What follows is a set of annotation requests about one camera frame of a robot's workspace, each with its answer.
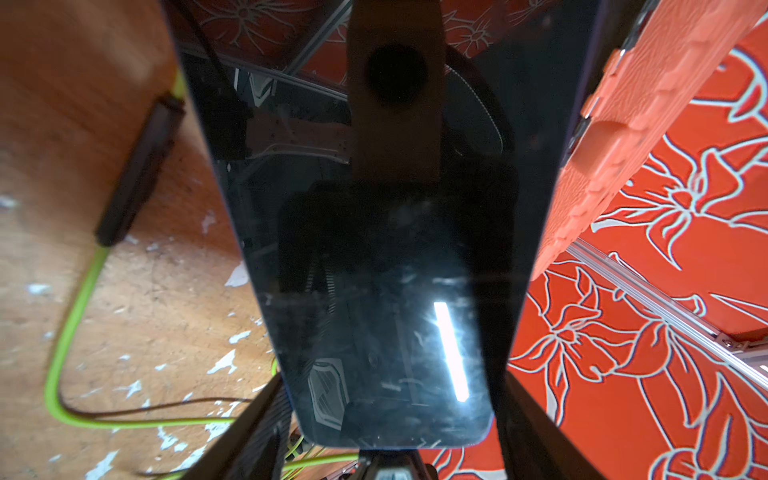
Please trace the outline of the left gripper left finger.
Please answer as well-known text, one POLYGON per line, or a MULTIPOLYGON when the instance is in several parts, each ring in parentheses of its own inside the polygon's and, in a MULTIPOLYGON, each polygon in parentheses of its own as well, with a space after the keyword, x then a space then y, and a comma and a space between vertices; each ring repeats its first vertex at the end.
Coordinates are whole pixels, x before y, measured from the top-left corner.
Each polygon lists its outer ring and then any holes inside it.
POLYGON ((182 479, 279 479, 292 413, 284 382, 277 375, 182 479))

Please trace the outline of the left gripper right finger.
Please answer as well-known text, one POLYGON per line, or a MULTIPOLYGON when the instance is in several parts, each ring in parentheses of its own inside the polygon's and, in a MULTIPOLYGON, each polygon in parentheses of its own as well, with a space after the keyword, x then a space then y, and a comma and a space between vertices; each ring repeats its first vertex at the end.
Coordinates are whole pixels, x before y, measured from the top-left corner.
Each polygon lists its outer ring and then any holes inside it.
POLYGON ((591 477, 591 463, 509 372, 497 395, 495 416, 509 479, 591 477))

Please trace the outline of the black phone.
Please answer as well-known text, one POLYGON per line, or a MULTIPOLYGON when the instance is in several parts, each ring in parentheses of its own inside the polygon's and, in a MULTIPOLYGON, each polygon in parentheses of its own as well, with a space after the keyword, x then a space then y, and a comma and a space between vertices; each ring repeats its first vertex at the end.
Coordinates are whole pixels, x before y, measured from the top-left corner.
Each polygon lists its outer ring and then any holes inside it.
POLYGON ((347 97, 236 96, 199 13, 164 3, 304 435, 472 446, 515 324, 607 8, 559 1, 471 60, 436 1, 357 1, 347 97))

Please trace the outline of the yellow earphones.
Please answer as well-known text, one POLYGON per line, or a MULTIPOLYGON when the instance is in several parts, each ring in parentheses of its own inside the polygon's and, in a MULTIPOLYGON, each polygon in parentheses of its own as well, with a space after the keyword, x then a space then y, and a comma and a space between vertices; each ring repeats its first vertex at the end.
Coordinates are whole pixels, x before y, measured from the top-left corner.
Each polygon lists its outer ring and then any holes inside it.
POLYGON ((187 256, 193 250, 183 244, 179 235, 164 241, 148 240, 145 247, 141 252, 137 244, 129 243, 119 248, 114 260, 108 258, 108 248, 97 247, 75 295, 53 351, 43 392, 48 412, 66 425, 113 433, 152 430, 162 440, 193 425, 189 420, 152 419, 149 402, 139 404, 135 413, 118 413, 114 407, 104 413, 82 413, 66 406, 66 397, 60 392, 69 351, 83 350, 74 342, 80 325, 87 326, 85 334, 89 339, 106 333, 107 347, 119 347, 133 359, 156 362, 165 372, 173 372, 177 361, 190 359, 191 348, 182 348, 180 354, 173 350, 188 337, 183 326, 201 325, 207 311, 193 306, 191 297, 201 293, 210 298, 218 290, 185 287, 184 282, 192 277, 186 269, 192 263, 187 256))

